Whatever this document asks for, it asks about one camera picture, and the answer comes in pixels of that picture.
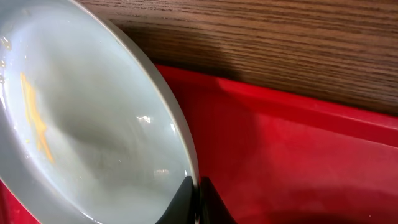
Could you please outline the light blue top plate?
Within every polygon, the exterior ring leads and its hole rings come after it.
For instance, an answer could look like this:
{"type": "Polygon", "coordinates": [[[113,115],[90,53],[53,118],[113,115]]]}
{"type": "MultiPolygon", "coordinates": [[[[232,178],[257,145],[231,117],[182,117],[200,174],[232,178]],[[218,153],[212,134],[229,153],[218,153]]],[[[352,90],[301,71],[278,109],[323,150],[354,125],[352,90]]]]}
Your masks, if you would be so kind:
{"type": "Polygon", "coordinates": [[[169,85],[76,1],[1,2],[1,180],[41,223],[155,223],[195,146],[169,85]]]}

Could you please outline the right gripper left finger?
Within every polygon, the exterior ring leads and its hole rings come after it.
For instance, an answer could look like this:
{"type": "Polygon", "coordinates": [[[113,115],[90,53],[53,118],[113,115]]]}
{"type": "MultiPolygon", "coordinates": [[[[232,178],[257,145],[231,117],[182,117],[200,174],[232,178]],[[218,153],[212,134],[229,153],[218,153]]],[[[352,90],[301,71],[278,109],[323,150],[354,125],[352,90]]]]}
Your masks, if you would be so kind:
{"type": "Polygon", "coordinates": [[[187,176],[156,224],[194,224],[196,209],[197,191],[192,177],[187,176]]]}

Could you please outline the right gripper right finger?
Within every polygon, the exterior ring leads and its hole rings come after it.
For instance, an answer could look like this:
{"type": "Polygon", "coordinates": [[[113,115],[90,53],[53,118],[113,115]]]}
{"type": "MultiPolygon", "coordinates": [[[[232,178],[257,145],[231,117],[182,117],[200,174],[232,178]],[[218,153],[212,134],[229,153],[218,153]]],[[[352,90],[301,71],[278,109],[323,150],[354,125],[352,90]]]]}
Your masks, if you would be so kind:
{"type": "Polygon", "coordinates": [[[237,224],[208,177],[201,178],[198,211],[200,224],[237,224]]]}

